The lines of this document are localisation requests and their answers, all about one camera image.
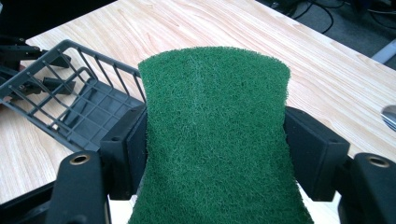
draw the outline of green scouring pad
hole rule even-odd
[[[148,163],[130,223],[312,223],[283,130],[288,67],[235,48],[139,64]]]

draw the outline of metal screw hole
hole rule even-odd
[[[90,159],[89,155],[85,155],[85,154],[78,155],[78,156],[76,156],[75,158],[73,158],[70,161],[70,164],[72,164],[72,165],[81,165],[81,164],[87,162],[89,159]]]
[[[381,158],[378,157],[367,157],[367,160],[375,166],[381,167],[381,168],[388,168],[389,163],[387,161],[382,160]]]

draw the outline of metal object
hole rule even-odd
[[[76,157],[72,158],[70,160],[70,164],[72,165],[81,165],[84,164],[85,162],[90,160],[90,155],[89,154],[81,154],[77,155]]]
[[[384,48],[377,52],[372,59],[379,63],[386,63],[396,55],[396,39],[388,43]]]
[[[388,105],[381,112],[385,123],[396,132],[396,105]]]
[[[382,158],[379,158],[377,156],[367,156],[367,161],[370,162],[372,165],[382,167],[382,168],[388,168],[390,167],[390,164],[387,160],[383,160]]]

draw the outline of black plastic bracket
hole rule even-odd
[[[360,153],[337,169],[334,185],[343,196],[341,223],[396,223],[396,163]]]
[[[0,223],[44,223],[54,182],[0,205]]]
[[[302,110],[287,107],[284,129],[295,177],[316,202],[331,202],[335,168],[347,159],[349,143]]]
[[[23,38],[0,35],[0,85],[6,83],[9,79],[13,78],[20,72],[21,61],[36,60],[46,52],[48,51],[40,50],[39,47],[27,45]],[[71,58],[69,56],[64,56],[66,60],[71,61]],[[49,62],[49,64],[63,68],[69,67],[68,63],[64,60],[63,57],[58,57],[52,62]],[[56,87],[60,85],[60,83],[54,83],[53,80],[55,80],[55,78],[49,77],[45,77],[45,79],[43,80],[43,84],[51,91],[56,89]],[[28,81],[20,86],[20,91],[23,92],[23,94],[25,95],[33,93],[39,94],[41,92],[41,88],[37,86],[33,81]],[[60,94],[70,94],[70,91],[60,92]],[[9,96],[12,99],[21,99],[21,97],[19,97],[15,93],[12,93]]]
[[[102,168],[94,151],[66,157],[59,167],[46,223],[111,223]]]
[[[99,153],[110,164],[111,200],[129,200],[136,194],[146,167],[145,105],[129,110],[102,138]]]

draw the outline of wooden table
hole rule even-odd
[[[195,46],[274,56],[291,70],[288,105],[347,139],[350,156],[364,151],[396,161],[396,133],[380,116],[396,104],[396,71],[253,0],[120,0],[28,43],[50,49],[66,38],[134,67],[154,54]],[[0,114],[3,203],[54,180],[70,151],[8,108],[0,106]],[[317,222],[338,222],[335,203],[305,201]]]

